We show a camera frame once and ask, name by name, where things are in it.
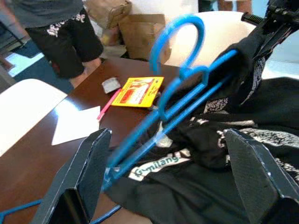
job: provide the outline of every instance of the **floor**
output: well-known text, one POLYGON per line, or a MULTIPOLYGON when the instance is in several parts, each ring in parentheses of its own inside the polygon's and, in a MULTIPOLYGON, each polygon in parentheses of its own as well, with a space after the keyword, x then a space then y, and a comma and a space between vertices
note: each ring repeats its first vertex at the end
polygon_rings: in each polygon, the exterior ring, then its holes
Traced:
MULTIPOLYGON (((252 0, 253 13, 264 17, 268 0, 252 0)), ((271 70, 271 76, 275 74, 283 74, 284 76, 298 77, 299 74, 299 31, 290 36, 282 45, 276 47, 273 55, 269 59, 268 69, 271 70)), ((15 67, 9 71, 9 74, 16 81, 21 81, 28 78, 40 79, 52 86, 62 90, 65 93, 72 91, 72 86, 67 80, 59 79, 54 73, 43 54, 37 50, 36 55, 32 58, 22 56, 18 53, 10 54, 6 58, 15 67)))

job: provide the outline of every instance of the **cardboard box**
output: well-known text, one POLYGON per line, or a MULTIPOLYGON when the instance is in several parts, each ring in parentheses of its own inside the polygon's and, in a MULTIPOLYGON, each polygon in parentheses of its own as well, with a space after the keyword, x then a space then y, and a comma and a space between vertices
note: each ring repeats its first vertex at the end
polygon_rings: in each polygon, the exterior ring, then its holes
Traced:
MULTIPOLYGON (((119 26, 130 58, 148 60, 152 46, 165 28, 165 17, 163 14, 128 15, 119 26)), ((168 43, 160 54, 161 63, 165 63, 170 54, 168 43)))
POLYGON ((116 27, 132 8, 129 0, 87 0, 84 5, 88 15, 103 29, 116 27))

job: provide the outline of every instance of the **printed shorts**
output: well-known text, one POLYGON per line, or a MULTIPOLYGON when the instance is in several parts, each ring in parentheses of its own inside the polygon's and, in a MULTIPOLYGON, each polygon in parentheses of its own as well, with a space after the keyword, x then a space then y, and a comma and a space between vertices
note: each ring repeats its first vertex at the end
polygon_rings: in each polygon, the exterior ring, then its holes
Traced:
POLYGON ((61 78, 82 74, 82 63, 96 59, 103 52, 85 9, 68 20, 26 31, 61 78))

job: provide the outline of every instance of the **yellow package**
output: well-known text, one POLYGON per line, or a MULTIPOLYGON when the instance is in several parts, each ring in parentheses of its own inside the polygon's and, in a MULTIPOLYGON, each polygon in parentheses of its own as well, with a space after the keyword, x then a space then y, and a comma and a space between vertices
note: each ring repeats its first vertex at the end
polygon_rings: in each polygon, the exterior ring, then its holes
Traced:
POLYGON ((129 78, 113 106, 151 107, 164 77, 129 78))

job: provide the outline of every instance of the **person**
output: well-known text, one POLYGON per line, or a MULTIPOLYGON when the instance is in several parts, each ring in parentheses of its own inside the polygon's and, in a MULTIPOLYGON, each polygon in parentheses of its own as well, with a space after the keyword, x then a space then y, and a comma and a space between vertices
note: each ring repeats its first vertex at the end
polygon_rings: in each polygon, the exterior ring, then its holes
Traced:
MULTIPOLYGON (((218 9, 219 11, 232 11, 232 0, 218 0, 218 9)), ((252 14, 251 0, 237 0, 237 11, 243 13, 249 12, 250 14, 252 14)))
POLYGON ((60 78, 76 88, 103 51, 82 0, 1 0, 14 13, 60 78))

